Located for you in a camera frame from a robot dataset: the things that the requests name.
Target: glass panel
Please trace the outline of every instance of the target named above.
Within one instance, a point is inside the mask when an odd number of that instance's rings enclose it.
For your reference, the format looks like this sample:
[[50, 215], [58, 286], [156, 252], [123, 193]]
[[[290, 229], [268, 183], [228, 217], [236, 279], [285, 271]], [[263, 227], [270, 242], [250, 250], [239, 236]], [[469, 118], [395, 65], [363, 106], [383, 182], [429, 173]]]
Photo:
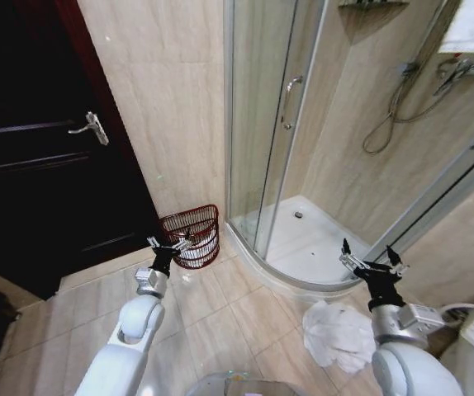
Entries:
[[230, 221], [251, 246], [295, 8], [296, 0], [234, 1]]
[[266, 258], [268, 240], [272, 232], [273, 219], [281, 193], [281, 184], [287, 169], [292, 140], [294, 139], [296, 119], [301, 106], [303, 88], [309, 72], [316, 34], [320, 26], [323, 4], [323, 1], [299, 0], [296, 6], [282, 102], [270, 153], [268, 177], [263, 193], [255, 243], [255, 250], [263, 258]]

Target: red wicker basket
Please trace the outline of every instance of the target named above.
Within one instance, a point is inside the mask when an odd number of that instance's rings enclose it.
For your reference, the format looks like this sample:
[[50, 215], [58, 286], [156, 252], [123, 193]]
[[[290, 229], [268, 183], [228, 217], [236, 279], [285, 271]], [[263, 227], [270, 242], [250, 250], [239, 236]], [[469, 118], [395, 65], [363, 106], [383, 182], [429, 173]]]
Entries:
[[192, 246], [173, 260], [182, 268], [196, 270], [207, 266], [219, 254], [219, 210], [205, 205], [160, 219], [165, 236], [175, 244], [182, 238]]

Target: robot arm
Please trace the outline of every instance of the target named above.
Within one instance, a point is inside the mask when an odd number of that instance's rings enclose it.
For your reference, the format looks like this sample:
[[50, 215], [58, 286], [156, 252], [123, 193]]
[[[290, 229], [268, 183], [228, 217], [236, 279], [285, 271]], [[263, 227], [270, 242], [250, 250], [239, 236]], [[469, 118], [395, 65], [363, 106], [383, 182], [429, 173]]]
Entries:
[[444, 326], [436, 309], [407, 304], [395, 283], [407, 270], [389, 246], [390, 266], [362, 262], [351, 254], [346, 240], [339, 260], [367, 283], [371, 294], [368, 308], [377, 350], [372, 368], [384, 396], [462, 396], [453, 375], [424, 349], [427, 336]]
[[171, 259], [189, 247], [181, 241], [171, 247], [148, 239], [156, 253], [152, 267], [139, 268], [138, 297], [128, 301], [108, 343], [97, 353], [76, 396], [133, 396], [147, 365], [154, 334], [164, 319], [161, 299], [165, 295]]

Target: shower hose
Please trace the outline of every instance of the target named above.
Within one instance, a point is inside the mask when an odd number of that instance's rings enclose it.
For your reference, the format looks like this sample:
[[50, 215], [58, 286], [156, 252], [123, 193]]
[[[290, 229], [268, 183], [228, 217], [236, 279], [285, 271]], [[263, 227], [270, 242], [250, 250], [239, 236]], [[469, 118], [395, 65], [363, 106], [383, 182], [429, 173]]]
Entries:
[[[405, 98], [402, 96], [402, 92], [404, 91], [404, 86], [408, 82], [408, 80], [409, 79], [407, 77], [402, 78], [401, 83], [391, 95], [386, 117], [377, 126], [375, 126], [364, 138], [362, 142], [362, 149], [369, 155], [377, 155], [386, 149], [386, 147], [391, 142], [391, 139], [393, 138], [395, 124], [413, 123], [426, 116], [435, 107], [437, 107], [437, 105], [448, 95], [448, 93], [452, 90], [453, 87], [453, 84], [448, 85], [448, 87], [438, 95], [438, 98], [431, 105], [422, 110], [419, 114], [414, 115], [410, 118], [400, 118], [398, 116], [398, 111], [401, 108], [401, 104]], [[386, 139], [379, 147], [374, 149], [369, 148], [373, 136], [387, 121], [390, 121], [390, 123], [387, 129]]]

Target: tiled wall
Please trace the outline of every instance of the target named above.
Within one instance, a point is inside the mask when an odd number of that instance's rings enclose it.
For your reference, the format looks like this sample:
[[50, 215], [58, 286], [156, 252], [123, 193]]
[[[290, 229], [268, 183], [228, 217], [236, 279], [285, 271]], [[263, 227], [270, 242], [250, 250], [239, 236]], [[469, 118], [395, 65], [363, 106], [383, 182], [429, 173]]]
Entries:
[[474, 192], [403, 255], [401, 282], [423, 303], [474, 302]]
[[[361, 147], [366, 134], [386, 116], [400, 80], [399, 66], [415, 56], [437, 6], [438, 2], [419, 0], [399, 12], [375, 9], [358, 19], [328, 10], [329, 28], [336, 34], [325, 25], [317, 57], [329, 59], [332, 65], [317, 64], [311, 75], [311, 86], [318, 86], [312, 88], [323, 91], [306, 101], [286, 196], [300, 188], [302, 195], [369, 244], [386, 232], [474, 136], [474, 122], [470, 122], [474, 82], [461, 82], [424, 119], [396, 125], [383, 153], [370, 156]], [[446, 57], [435, 55], [428, 62], [401, 108], [403, 116], [432, 102], [440, 84], [435, 70]], [[306, 177], [301, 187], [302, 173]], [[300, 179], [296, 187], [290, 175]]]
[[224, 211], [223, 2], [78, 3], [159, 214]]

